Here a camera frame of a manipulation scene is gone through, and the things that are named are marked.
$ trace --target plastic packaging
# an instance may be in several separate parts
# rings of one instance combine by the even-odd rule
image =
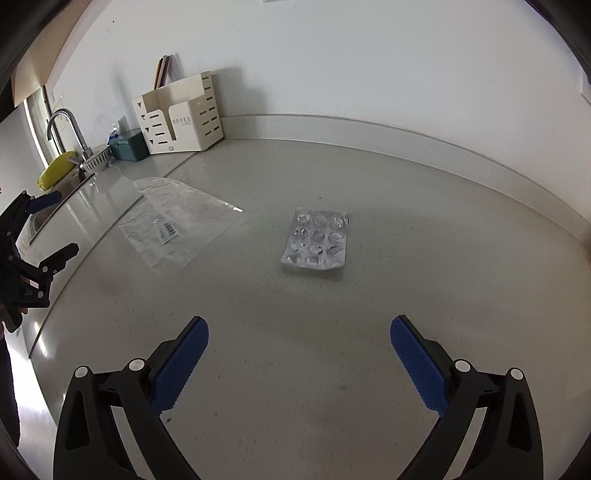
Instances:
[[[348,228],[347,212],[298,208],[281,263],[314,270],[342,267]]]
[[[144,195],[119,228],[158,274],[173,274],[224,233],[242,210],[178,180],[148,178],[134,187]]]

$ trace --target chrome faucet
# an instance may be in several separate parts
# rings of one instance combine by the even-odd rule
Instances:
[[[86,144],[86,140],[84,140],[84,137],[82,136],[82,132],[80,131],[80,127],[78,127],[78,122],[76,121],[74,114],[67,108],[60,108],[59,110],[56,110],[51,117],[49,117],[49,121],[47,122],[47,139],[51,140],[51,126],[54,124],[56,117],[59,115],[64,115],[70,120],[70,124],[74,129],[74,135],[76,136],[76,139],[78,140],[78,143],[82,149],[82,160],[88,160],[93,155],[92,149]]]

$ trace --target blue gripper pad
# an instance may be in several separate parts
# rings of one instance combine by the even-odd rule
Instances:
[[[170,354],[152,382],[150,406],[158,415],[174,407],[187,380],[207,347],[209,328],[197,320]]]
[[[392,320],[390,341],[425,406],[442,417],[449,405],[446,378],[400,317]]]

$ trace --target person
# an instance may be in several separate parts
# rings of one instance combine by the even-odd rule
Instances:
[[[20,311],[21,313],[28,313],[27,309],[20,309]],[[14,445],[18,447],[21,439],[21,422],[18,418],[12,364],[2,322],[0,322],[0,421]]]

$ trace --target white countertop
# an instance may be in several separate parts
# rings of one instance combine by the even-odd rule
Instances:
[[[42,251],[82,242],[82,263],[56,277],[64,289],[59,298],[52,291],[32,352],[54,418],[76,367],[120,369],[200,315],[209,346],[163,413],[199,476],[396,477],[437,418],[390,345],[390,321],[405,313],[452,358],[493,373],[521,368],[546,474],[564,471],[591,428],[591,272],[579,241],[483,186],[366,151],[226,140],[178,166],[183,160],[111,167],[70,201],[79,224],[62,208],[33,243]],[[162,277],[111,226],[138,197],[133,180],[177,166],[169,178],[243,214]],[[280,264],[299,206],[349,212],[342,270]],[[86,239],[73,238],[76,228]],[[29,317],[30,345],[43,314]],[[138,474],[151,478],[121,428]]]

